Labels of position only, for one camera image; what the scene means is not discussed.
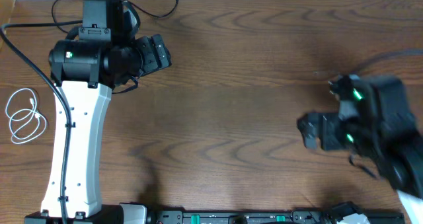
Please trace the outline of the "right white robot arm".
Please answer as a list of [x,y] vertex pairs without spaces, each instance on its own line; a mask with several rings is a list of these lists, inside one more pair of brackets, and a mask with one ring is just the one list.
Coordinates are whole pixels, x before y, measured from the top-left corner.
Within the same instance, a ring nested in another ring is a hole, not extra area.
[[304,146],[351,150],[371,159],[394,189],[412,223],[422,222],[422,134],[403,82],[393,75],[343,75],[329,83],[337,112],[297,119]]

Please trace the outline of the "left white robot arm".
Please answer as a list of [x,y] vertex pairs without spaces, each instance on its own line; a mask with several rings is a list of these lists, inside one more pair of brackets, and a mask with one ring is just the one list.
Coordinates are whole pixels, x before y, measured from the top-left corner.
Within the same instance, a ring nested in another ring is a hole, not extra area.
[[128,81],[167,68],[171,56],[156,34],[136,36],[134,6],[125,0],[83,0],[83,19],[49,54],[56,99],[52,169],[39,211],[26,223],[146,223],[141,204],[106,205],[100,151],[112,95]]

